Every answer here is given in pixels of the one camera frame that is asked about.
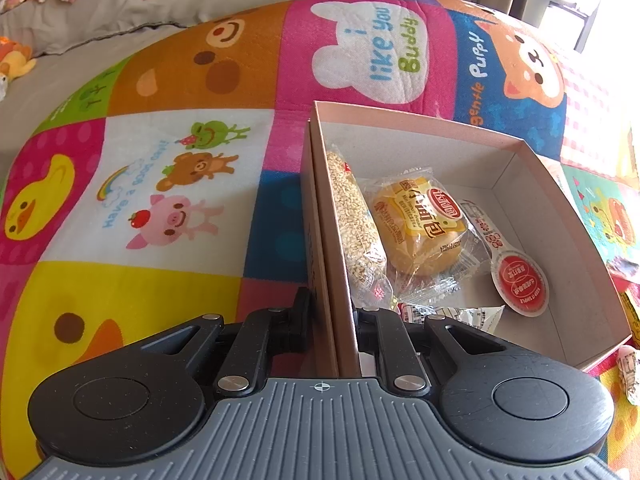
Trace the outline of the red round jelly packet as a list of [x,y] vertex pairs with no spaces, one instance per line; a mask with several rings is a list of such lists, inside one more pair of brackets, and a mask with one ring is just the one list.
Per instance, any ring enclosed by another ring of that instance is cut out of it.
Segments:
[[543,315],[549,305],[550,287],[541,267],[510,244],[480,206],[472,200],[462,200],[459,205],[487,247],[491,279],[504,303],[526,318]]

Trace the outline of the colourful cartoon play mat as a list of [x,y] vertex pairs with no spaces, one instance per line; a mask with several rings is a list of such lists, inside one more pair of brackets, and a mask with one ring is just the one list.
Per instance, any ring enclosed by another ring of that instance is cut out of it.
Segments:
[[464,0],[297,0],[183,29],[73,94],[18,152],[1,200],[1,473],[38,465],[47,376],[216,304],[306,282],[299,169],[314,102],[517,136],[570,189],[602,257],[639,257],[617,108],[574,56]]

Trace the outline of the pink cardboard box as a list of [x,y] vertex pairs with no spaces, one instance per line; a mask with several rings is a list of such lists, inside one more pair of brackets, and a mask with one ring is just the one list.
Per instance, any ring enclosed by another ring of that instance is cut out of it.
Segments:
[[560,167],[458,122],[314,104],[302,162],[319,370],[360,372],[355,306],[503,307],[499,337],[593,366],[629,339]]

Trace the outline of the nuts packet yellow white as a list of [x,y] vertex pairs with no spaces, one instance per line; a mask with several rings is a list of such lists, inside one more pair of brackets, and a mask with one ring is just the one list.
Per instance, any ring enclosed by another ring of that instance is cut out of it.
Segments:
[[398,309],[402,319],[408,323],[421,324],[429,316],[439,315],[493,334],[502,317],[504,307],[454,308],[398,304]]

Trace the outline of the orange lion plush toy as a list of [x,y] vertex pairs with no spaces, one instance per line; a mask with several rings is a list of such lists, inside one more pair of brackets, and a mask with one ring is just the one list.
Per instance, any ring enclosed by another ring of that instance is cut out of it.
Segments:
[[6,98],[9,85],[14,79],[31,72],[37,64],[32,57],[32,48],[19,42],[1,38],[0,51],[0,101]]

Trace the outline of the sesame rice bar packet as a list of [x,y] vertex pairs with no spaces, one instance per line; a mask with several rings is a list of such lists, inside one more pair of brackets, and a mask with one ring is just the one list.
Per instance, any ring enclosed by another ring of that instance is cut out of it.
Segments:
[[352,302],[358,309],[392,310],[386,252],[357,180],[334,148],[326,152],[326,166]]

